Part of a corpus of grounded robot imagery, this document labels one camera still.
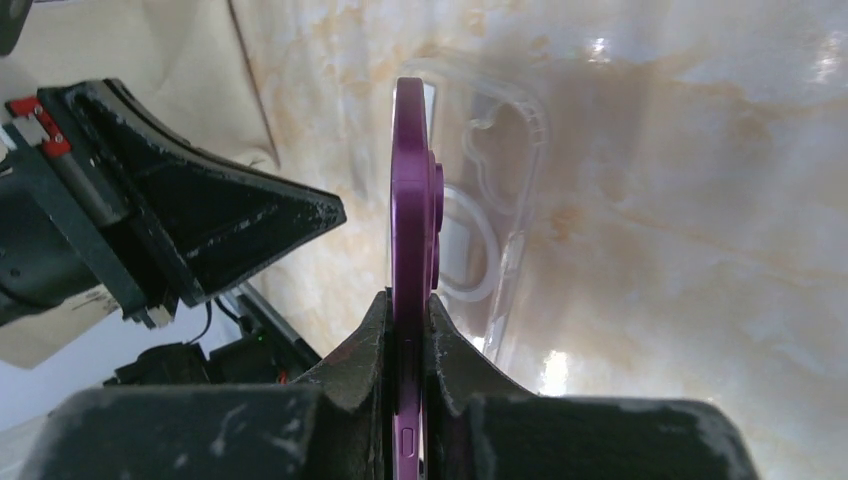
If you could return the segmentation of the purple edged smartphone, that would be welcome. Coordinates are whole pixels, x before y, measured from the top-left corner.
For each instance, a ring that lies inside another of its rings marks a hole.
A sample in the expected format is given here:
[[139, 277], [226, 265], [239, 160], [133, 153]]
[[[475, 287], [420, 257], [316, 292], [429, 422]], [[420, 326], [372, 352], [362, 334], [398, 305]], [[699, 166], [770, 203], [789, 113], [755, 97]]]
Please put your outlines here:
[[439, 167], [428, 144], [423, 81], [400, 77], [394, 91], [391, 181], [391, 294], [395, 331], [396, 479], [419, 477], [423, 328], [433, 290], [440, 208]]

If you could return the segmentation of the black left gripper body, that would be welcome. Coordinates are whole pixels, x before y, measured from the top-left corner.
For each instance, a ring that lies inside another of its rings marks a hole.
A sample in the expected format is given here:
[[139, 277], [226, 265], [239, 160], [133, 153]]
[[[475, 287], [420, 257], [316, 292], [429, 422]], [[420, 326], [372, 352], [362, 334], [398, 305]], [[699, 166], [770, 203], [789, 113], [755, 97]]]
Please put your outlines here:
[[174, 320], [179, 303], [120, 229], [129, 206], [89, 149], [75, 148], [36, 96], [6, 101], [1, 142], [1, 323], [46, 314], [94, 287], [126, 320]]

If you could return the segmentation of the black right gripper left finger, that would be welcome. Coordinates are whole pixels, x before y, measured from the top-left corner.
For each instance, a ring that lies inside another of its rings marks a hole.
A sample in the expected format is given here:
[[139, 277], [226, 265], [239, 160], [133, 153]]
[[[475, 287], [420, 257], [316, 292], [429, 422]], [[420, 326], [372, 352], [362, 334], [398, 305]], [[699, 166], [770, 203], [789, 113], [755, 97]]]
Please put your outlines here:
[[51, 413], [23, 479], [387, 479], [391, 301], [286, 385], [113, 386]]

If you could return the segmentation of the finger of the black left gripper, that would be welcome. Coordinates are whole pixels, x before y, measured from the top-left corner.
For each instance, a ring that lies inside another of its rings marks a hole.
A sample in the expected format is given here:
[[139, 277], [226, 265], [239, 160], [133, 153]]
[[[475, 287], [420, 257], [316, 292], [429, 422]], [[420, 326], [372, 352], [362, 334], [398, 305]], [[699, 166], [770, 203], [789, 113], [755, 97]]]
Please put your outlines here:
[[189, 306], [259, 273], [342, 225], [339, 196], [192, 145], [118, 79], [47, 87], [39, 99], [105, 164], [130, 206], [126, 224]]

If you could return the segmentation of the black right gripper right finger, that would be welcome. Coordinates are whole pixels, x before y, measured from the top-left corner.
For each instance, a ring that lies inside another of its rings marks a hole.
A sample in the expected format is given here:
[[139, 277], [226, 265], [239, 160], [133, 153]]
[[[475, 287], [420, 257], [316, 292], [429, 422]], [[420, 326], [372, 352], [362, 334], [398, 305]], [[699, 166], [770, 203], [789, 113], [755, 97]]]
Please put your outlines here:
[[428, 303], [430, 479], [755, 479], [736, 426], [685, 399], [546, 397], [510, 379]]

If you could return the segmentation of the clear magsafe phone case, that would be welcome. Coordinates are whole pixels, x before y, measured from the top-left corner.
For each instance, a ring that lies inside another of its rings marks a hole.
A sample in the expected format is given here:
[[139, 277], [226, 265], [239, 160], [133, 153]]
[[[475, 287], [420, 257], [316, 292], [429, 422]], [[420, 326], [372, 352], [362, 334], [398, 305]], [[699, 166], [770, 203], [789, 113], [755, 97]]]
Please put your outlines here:
[[428, 142], [444, 172], [437, 293], [454, 324], [500, 368], [540, 172], [546, 112], [523, 84], [460, 55], [417, 57]]

